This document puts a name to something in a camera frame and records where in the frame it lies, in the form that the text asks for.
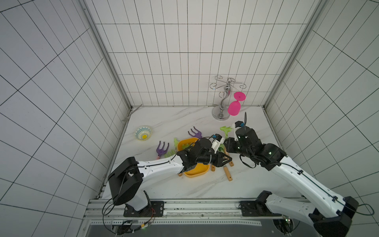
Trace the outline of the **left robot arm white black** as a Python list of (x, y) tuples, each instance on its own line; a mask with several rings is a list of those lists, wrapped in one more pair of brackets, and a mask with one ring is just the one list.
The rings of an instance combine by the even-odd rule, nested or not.
[(219, 151), (224, 141), (223, 137), (213, 142), (201, 138), (175, 155), (161, 160), (138, 162), (134, 157), (127, 158), (108, 176), (112, 204), (127, 204), (141, 212), (151, 207), (146, 188), (152, 184), (189, 172), (198, 164), (223, 167), (232, 161), (232, 157)]

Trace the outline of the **metal base rail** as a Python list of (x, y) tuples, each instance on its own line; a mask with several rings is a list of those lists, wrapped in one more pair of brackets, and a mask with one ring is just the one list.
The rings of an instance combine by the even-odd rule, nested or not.
[(84, 214), (93, 225), (120, 226), (123, 223), (142, 225), (249, 225), (261, 226), (263, 220), (286, 222), (288, 218), (304, 221), (315, 207), (304, 199), (274, 199), (274, 204), (293, 204), (289, 211), (276, 209), (269, 214), (259, 214), (253, 209), (253, 200), (242, 199), (169, 199), (153, 200), (152, 207), (139, 214), (132, 207), (113, 207), (104, 199), (91, 200)]

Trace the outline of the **silver cup holder stand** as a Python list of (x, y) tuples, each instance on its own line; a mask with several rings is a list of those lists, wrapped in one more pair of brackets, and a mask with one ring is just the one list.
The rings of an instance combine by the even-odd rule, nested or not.
[(242, 92), (247, 86), (245, 83), (237, 82), (234, 78), (224, 80), (221, 75), (215, 76), (215, 81), (215, 83), (210, 84), (210, 88), (213, 90), (222, 88), (223, 91), (219, 93), (221, 101), (213, 108), (212, 116), (217, 120), (227, 120), (230, 114), (228, 113), (229, 106), (226, 105), (226, 100), (231, 96), (233, 89), (235, 89), (236, 92)]

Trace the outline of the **pink plastic goblet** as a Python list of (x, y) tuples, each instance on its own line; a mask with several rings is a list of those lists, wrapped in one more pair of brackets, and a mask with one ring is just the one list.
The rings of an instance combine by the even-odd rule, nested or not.
[(242, 92), (236, 92), (234, 94), (234, 101), (228, 107), (228, 113), (231, 116), (236, 116), (240, 113), (241, 102), (245, 101), (246, 95)]

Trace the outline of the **green trowel behind box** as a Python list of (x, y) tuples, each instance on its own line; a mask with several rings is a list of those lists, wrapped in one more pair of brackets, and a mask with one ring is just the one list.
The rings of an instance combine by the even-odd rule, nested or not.
[(177, 138), (174, 138), (174, 148), (177, 149), (179, 144), (179, 140)]

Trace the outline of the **yellow plastic storage box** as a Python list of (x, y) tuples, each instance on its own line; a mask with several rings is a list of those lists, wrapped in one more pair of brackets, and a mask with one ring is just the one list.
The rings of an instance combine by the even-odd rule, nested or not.
[[(185, 141), (187, 143), (192, 143), (192, 142), (196, 142), (198, 140), (198, 138), (189, 138), (189, 139), (185, 139), (185, 140), (182, 140), (182, 141)], [(201, 176), (205, 173), (207, 173), (210, 169), (210, 165), (204, 165), (204, 164), (197, 164), (196, 167), (190, 171), (187, 171), (187, 172), (184, 172), (184, 173), (180, 173), (179, 176), (182, 176), (183, 174), (186, 175), (188, 178), (195, 178), (195, 177), (198, 177), (198, 176)]]

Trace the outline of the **patterned small bowl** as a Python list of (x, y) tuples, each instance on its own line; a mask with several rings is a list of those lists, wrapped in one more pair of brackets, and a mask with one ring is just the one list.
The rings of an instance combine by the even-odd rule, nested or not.
[(138, 141), (146, 141), (151, 137), (152, 133), (153, 131), (150, 126), (142, 125), (134, 131), (134, 138)]

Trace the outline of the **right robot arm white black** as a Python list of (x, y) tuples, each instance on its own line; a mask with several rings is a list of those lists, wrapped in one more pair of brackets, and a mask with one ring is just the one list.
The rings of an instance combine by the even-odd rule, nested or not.
[(353, 197), (343, 197), (328, 189), (300, 168), (278, 146), (263, 144), (255, 130), (238, 121), (234, 136), (224, 142), (228, 153), (248, 157), (255, 164), (273, 172), (291, 184), (307, 203), (262, 191), (245, 209), (259, 216), (285, 215), (306, 223), (323, 237), (345, 237), (358, 208)]

